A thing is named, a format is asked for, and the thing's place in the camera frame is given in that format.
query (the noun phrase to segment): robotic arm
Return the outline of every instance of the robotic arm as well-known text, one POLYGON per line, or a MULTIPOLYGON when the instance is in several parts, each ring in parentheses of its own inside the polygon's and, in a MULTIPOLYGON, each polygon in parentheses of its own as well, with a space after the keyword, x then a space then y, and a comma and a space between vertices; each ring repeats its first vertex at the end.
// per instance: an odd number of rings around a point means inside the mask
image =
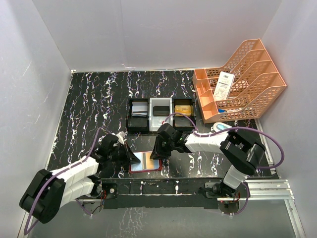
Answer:
MULTIPOLYGON (((180 132, 165 123, 158 129, 151 158, 168 158, 172 150, 180 153, 223 153, 232 166, 221 183, 212 188, 204 188, 204 191, 232 197, 240 183, 256 172, 265 147, 243 130, 207 136, 196 132, 180 132)), ((109 161, 122 166, 140 163, 123 140, 123 132, 117 135, 107 134, 89 157, 51 172, 45 169, 38 171, 21 198, 20 207, 40 222, 47 223, 57 214, 59 208, 69 201, 83 195, 98 197, 102 190, 102 180, 96 175, 109 161)))
POLYGON ((38 171, 22 196, 20 207, 30 213, 35 202, 32 215, 40 222, 47 223, 66 203, 83 195, 98 197, 102 180, 96 174, 104 169, 107 162, 113 161, 122 166, 140 163, 123 140, 123 134, 124 132, 117 135, 107 134, 101 145, 95 148, 88 158, 85 156, 58 170, 38 171), (49 179, 52 181, 37 200, 40 189, 49 179))
POLYGON ((202 137, 195 132, 180 132, 165 123, 158 129, 151 158, 168 158, 172 150, 180 153, 198 151, 222 153, 232 166, 220 184, 204 190, 215 195, 232 197, 240 183, 255 174, 265 153, 265 146, 243 130, 207 136, 202 137))

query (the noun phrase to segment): gray wall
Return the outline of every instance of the gray wall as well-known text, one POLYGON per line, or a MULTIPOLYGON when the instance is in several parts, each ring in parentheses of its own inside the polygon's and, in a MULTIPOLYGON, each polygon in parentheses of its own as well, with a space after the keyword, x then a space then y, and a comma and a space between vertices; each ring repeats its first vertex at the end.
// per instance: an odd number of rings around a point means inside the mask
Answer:
MULTIPOLYGON (((317 196, 317 2, 284 1, 263 36, 273 61, 288 88, 261 118, 264 131, 285 150, 278 169, 290 181, 304 230, 316 237, 317 196)), ((271 145, 275 161, 280 158, 271 145)))
POLYGON ((0 237, 17 237, 19 200, 50 154, 70 70, 31 0, 0 0, 0 237))
POLYGON ((261 38, 281 0, 33 0, 70 69, 211 67, 261 38))

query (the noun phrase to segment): orange desk organizer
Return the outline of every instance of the orange desk organizer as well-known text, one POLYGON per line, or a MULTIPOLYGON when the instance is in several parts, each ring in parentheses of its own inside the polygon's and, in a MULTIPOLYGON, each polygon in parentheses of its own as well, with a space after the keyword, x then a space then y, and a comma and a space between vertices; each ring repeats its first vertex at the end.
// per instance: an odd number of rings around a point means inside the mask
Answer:
POLYGON ((204 123, 259 118, 286 87, 260 39, 244 41, 222 67, 195 69, 193 82, 204 123), (235 74, 235 79, 229 98, 215 101, 221 71, 235 74))

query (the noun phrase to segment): table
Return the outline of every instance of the table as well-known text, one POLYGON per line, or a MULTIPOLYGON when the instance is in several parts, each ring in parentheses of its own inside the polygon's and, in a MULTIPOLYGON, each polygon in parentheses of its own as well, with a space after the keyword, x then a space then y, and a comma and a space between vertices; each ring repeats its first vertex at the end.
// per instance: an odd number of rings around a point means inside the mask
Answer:
MULTIPOLYGON (((60 125, 55 138, 48 170, 54 170, 82 158, 89 150, 98 127, 104 126, 114 133, 126 131, 125 117, 129 98, 192 97, 196 101, 192 84, 193 71, 134 71, 75 73, 67 95, 60 125)), ((196 104, 197 127, 209 132, 212 124, 203 124, 196 104)), ((234 126, 257 128, 253 119, 226 122, 234 126)), ((140 133, 127 136, 133 152, 152 151, 155 134, 140 133)), ((113 165, 99 174, 103 179, 169 179, 169 178, 222 178, 230 162, 215 153, 180 154, 172 152, 163 161, 162 171, 130 174, 113 165)), ((268 166, 263 158, 261 166, 268 166)), ((258 171, 255 177, 271 177, 270 170, 258 171)))

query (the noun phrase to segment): white cylinder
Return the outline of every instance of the white cylinder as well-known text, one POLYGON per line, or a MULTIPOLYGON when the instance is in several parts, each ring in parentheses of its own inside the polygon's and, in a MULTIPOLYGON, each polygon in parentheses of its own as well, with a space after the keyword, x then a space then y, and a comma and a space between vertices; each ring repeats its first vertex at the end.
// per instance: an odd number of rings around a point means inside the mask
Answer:
POLYGON ((236 189, 240 183, 244 182, 247 178, 247 175, 238 171, 233 165, 231 165, 223 179, 223 183, 228 185, 230 188, 236 189))

